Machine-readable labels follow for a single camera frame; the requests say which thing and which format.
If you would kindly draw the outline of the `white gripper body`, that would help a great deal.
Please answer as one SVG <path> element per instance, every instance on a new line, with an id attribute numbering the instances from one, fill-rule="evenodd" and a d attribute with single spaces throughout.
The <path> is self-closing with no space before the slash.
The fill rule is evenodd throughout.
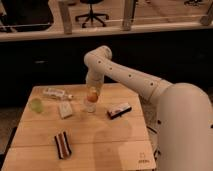
<path id="1" fill-rule="evenodd" d="M 95 89 L 97 94 L 100 94 L 104 83 L 104 75 L 94 70 L 89 69 L 86 75 L 86 86 L 89 89 Z"/>

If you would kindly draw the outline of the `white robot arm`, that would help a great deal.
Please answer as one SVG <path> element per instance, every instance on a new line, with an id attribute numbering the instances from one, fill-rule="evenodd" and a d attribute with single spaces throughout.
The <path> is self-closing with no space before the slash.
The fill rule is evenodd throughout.
<path id="1" fill-rule="evenodd" d="M 87 52 L 84 63 L 87 85 L 109 77 L 156 107 L 157 171 L 213 171 L 213 105 L 201 88 L 117 64 L 107 46 Z"/>

